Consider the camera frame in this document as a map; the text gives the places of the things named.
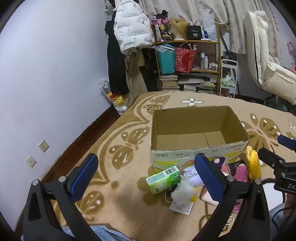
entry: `person's hand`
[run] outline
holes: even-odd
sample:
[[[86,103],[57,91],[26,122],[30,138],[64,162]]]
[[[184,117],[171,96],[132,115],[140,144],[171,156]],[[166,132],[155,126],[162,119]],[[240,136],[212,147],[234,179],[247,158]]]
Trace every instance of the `person's hand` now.
[[[293,199],[295,198],[295,195],[293,194],[287,194],[287,198],[286,198],[286,203],[285,203],[285,208],[286,207],[291,207],[292,205],[294,205],[295,202],[293,202]],[[289,210],[285,210],[283,211],[283,214],[285,217],[288,217],[290,215],[290,213],[292,212],[293,209],[289,209]]]

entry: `wall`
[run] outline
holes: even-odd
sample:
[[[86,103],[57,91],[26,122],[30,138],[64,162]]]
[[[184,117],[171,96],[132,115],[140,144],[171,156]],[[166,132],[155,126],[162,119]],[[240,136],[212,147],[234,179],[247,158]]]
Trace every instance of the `wall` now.
[[[26,0],[0,34],[0,210],[13,229],[31,182],[110,106],[105,22],[104,1]]]
[[[277,32],[277,35],[281,48],[282,65],[286,68],[292,67],[291,56],[288,52],[287,43],[291,41],[295,45],[296,37],[277,8],[271,2],[269,2],[269,5],[274,13],[275,21],[278,24],[279,32]],[[229,33],[225,30],[225,28],[221,28],[221,33],[229,49]],[[225,51],[225,48],[221,44],[221,53],[223,53],[223,51]],[[267,92],[261,90],[260,87],[255,84],[251,76],[248,67],[247,55],[237,54],[237,62],[239,65],[237,81],[239,83],[240,94],[258,99],[266,98]]]

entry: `blue gripper pad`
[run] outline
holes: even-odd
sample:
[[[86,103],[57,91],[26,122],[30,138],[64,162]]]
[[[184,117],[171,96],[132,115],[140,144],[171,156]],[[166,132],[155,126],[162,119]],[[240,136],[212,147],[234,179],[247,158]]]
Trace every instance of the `blue gripper pad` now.
[[[290,150],[296,150],[296,141],[290,139],[289,137],[279,135],[278,143],[289,148]]]
[[[195,156],[194,167],[207,188],[211,198],[220,203],[227,188],[224,174],[202,153]]]
[[[98,169],[99,160],[97,155],[89,153],[82,164],[75,167],[68,176],[67,190],[70,200],[77,202],[81,200],[88,184]]]

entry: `open cardboard box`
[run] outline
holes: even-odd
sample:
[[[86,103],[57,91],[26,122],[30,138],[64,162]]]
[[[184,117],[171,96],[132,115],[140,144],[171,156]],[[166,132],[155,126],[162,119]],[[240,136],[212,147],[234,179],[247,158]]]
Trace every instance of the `open cardboard box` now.
[[[249,136],[229,106],[192,106],[156,110],[152,119],[151,160],[156,172],[194,164],[198,153],[234,162]]]

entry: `green tissue package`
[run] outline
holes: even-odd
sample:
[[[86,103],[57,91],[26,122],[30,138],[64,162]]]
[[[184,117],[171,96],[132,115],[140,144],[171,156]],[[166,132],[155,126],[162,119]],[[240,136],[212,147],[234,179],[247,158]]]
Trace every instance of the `green tissue package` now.
[[[146,178],[146,182],[153,195],[171,188],[179,181],[180,171],[176,166]]]

